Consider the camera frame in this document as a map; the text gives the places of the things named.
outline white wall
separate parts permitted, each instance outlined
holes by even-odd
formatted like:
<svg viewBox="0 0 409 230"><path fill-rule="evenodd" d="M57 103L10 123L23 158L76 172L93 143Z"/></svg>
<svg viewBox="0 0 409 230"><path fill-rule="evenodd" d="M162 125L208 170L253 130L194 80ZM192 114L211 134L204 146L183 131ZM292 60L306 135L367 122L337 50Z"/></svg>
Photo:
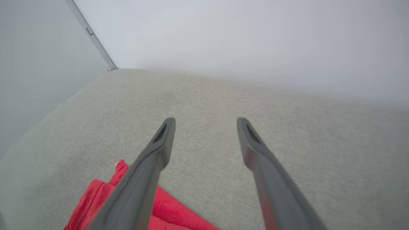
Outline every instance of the white wall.
<svg viewBox="0 0 409 230"><path fill-rule="evenodd" d="M74 0L119 68L409 101L407 0Z"/></svg>
<svg viewBox="0 0 409 230"><path fill-rule="evenodd" d="M0 157L107 68L63 0L0 1Z"/></svg>

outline metal frame edge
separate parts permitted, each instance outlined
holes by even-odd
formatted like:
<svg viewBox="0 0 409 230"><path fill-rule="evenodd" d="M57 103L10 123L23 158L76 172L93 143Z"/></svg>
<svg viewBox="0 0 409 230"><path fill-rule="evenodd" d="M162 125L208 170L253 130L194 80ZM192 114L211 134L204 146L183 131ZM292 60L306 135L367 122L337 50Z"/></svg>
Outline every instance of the metal frame edge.
<svg viewBox="0 0 409 230"><path fill-rule="evenodd" d="M112 62L112 59L107 54L107 52L105 51L105 49L103 48L103 46L99 42L98 38L95 36L95 34L92 31L91 27L85 21L84 16L82 16L82 14L79 11L78 7L75 5L74 0L65 0L65 3L67 4L67 6L71 10L71 12L74 14L74 16L77 18L79 24L82 26L85 33L91 39L92 43L97 48L97 50L99 51L101 56L104 58L105 62L108 64L108 66L109 66L108 70L109 71L116 70L117 69L116 65Z"/></svg>

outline beige cushion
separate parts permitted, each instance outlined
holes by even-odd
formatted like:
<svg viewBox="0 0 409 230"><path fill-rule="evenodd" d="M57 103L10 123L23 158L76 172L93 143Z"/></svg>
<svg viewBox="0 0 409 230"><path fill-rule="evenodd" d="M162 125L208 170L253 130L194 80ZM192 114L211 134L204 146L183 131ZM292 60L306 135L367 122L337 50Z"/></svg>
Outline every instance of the beige cushion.
<svg viewBox="0 0 409 230"><path fill-rule="evenodd" d="M409 114L234 81L115 70L77 92L0 160L12 229L62 229L92 179L131 163L176 118L160 185L223 230L263 229L241 158L246 117L330 229L409 226Z"/></svg>

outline gray wall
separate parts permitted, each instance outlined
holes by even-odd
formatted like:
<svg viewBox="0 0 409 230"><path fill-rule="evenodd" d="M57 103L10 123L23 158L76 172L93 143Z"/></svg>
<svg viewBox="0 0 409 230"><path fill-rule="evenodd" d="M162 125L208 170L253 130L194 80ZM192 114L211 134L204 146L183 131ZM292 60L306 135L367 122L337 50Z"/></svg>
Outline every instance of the gray wall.
<svg viewBox="0 0 409 230"><path fill-rule="evenodd" d="M0 157L108 66L63 0L0 1Z"/></svg>
<svg viewBox="0 0 409 230"><path fill-rule="evenodd" d="M409 108L408 0L74 0L119 68Z"/></svg>

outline red cloth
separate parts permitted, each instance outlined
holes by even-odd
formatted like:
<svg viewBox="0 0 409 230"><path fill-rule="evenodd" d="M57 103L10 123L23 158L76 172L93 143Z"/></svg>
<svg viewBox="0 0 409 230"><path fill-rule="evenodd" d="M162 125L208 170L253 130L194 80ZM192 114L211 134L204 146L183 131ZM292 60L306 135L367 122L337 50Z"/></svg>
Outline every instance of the red cloth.
<svg viewBox="0 0 409 230"><path fill-rule="evenodd" d="M64 230L85 230L99 209L125 175L128 165L117 163L116 172L109 183L93 180L75 207ZM217 230L206 220L188 209L159 186L156 190L149 230Z"/></svg>

